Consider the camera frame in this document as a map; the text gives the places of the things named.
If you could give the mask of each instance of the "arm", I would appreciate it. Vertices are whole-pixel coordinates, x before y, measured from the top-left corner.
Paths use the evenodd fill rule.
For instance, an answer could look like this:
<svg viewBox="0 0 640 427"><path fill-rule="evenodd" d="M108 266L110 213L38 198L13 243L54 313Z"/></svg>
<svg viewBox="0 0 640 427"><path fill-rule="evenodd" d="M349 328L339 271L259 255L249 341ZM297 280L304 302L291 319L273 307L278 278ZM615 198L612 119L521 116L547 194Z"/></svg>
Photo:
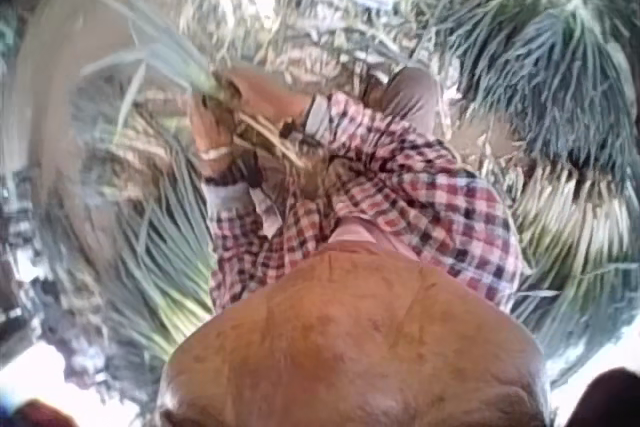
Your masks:
<svg viewBox="0 0 640 427"><path fill-rule="evenodd" d="M215 313L220 313L242 298L267 239L246 182L226 187L205 184L203 191L218 262L211 274L210 294Z"/></svg>
<svg viewBox="0 0 640 427"><path fill-rule="evenodd" d="M214 310L220 312L251 287L266 242L247 182L256 180L255 159L245 155L234 160L225 119L207 111L200 98L186 101L218 263L211 274L210 294Z"/></svg>
<svg viewBox="0 0 640 427"><path fill-rule="evenodd" d="M374 112L341 93L330 98L317 96L304 128L332 154L359 162L367 170L415 172L454 168L457 163L442 141L425 137L408 122Z"/></svg>

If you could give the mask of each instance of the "red plaid shirt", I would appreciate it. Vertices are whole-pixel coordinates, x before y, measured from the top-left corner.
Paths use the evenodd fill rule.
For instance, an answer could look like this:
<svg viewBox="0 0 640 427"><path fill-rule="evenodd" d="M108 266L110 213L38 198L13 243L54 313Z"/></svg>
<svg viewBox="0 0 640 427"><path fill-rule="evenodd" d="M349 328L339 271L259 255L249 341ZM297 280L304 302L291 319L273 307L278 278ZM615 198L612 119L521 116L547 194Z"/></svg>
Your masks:
<svg viewBox="0 0 640 427"><path fill-rule="evenodd" d="M509 212L488 183L459 165L442 141L346 95L331 97L326 116L318 140L337 161L324 196L306 200L291 180L283 225L271 239L248 189L241 204L211 210L215 311L277 282L326 244L341 219L353 218L373 222L426 268L446 269L508 309L526 264Z"/></svg>

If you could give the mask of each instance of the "person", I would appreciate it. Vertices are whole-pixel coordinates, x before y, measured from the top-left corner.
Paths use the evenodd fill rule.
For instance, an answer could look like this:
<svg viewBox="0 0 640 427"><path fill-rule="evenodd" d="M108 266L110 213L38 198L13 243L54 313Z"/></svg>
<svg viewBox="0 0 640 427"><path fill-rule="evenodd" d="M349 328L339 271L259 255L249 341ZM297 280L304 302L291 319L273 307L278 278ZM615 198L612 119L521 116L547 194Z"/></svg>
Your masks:
<svg viewBox="0 0 640 427"><path fill-rule="evenodd" d="M260 159L233 160L229 129L195 99L217 315L168 362L157 424L548 425L543 356L506 314L527 268L518 236L434 136L437 82L401 70L371 96L379 112L246 67L226 77L243 110L326 149L324 188L309 199L288 178L265 235L251 194L270 176Z"/></svg>
<svg viewBox="0 0 640 427"><path fill-rule="evenodd" d="M640 425L640 375L624 368L598 375L580 397L566 427Z"/></svg>

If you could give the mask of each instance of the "soil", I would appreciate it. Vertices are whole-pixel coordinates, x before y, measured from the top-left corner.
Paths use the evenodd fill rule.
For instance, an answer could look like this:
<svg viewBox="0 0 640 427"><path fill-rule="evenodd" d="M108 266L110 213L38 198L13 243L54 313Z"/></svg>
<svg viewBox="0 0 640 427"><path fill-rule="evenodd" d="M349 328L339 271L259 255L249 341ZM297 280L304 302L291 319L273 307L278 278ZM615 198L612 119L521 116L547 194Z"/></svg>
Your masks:
<svg viewBox="0 0 640 427"><path fill-rule="evenodd" d="M81 155L70 124L68 96L81 68L130 44L126 23L96 0L43 0L29 22L16 59L10 108L3 119L5 168L40 167L36 202L59 177L65 182L65 206L78 232L89 232L86 208L72 188ZM95 231L111 224L109 212L93 216ZM88 239L106 247L102 234Z"/></svg>

